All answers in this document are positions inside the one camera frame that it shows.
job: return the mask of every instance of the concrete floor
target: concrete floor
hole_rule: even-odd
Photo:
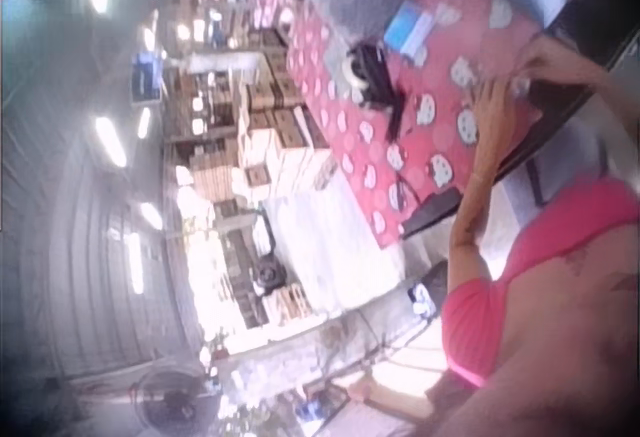
[[[637,92],[640,57],[636,49],[613,71],[624,87]],[[638,153],[599,97],[576,118],[604,139],[613,172],[640,189]],[[405,278],[423,275],[447,258],[453,219],[406,242],[380,250],[341,171],[321,191],[268,202],[265,206],[277,241],[277,252],[305,287],[317,312],[339,313],[390,291]],[[498,184],[491,200],[489,224],[481,252],[494,278],[520,231],[505,187]]]

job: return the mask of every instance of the tattoo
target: tattoo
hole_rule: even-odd
[[[570,254],[565,255],[564,260],[574,276],[578,277],[580,274],[582,274],[584,263],[587,260],[588,254],[589,252],[587,246],[584,246],[578,250],[571,252]]]

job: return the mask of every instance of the pink shirt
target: pink shirt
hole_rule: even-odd
[[[476,278],[447,296],[442,329],[451,369],[478,387],[484,385],[500,352],[511,282],[610,229],[637,223],[639,217],[637,196],[619,180],[580,181],[562,191],[516,238],[499,280]]]

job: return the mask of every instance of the woman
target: woman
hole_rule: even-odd
[[[637,142],[638,107],[604,69],[559,42],[534,41],[522,54],[519,73],[590,86]],[[611,177],[578,178],[518,236],[503,275],[492,282],[477,239],[512,140],[514,104],[506,79],[480,85],[471,97],[479,143],[451,233],[449,294],[442,312],[451,369],[481,388],[460,413],[480,402],[477,412],[471,411],[476,417],[486,416],[489,408],[515,415],[537,402],[559,414],[570,409],[576,421],[610,425],[634,402],[637,390],[638,198]],[[482,410],[486,395],[501,404]],[[457,430],[443,435],[484,435],[473,418],[466,421],[473,434],[458,434],[464,422],[457,419],[451,423]]]

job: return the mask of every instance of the polka dot tablecloth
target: polka dot tablecloth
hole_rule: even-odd
[[[540,30],[506,0],[416,3],[436,16],[437,25],[427,38],[421,65],[387,54],[394,85],[408,95],[395,144],[385,142],[385,114],[358,107],[357,95],[337,95],[323,62],[332,31],[310,4],[296,18],[288,54],[289,71],[381,247],[399,240],[402,223],[429,196],[452,186],[464,190],[477,129],[464,107],[463,89],[511,72],[519,50]],[[537,115],[519,103],[514,146]]]

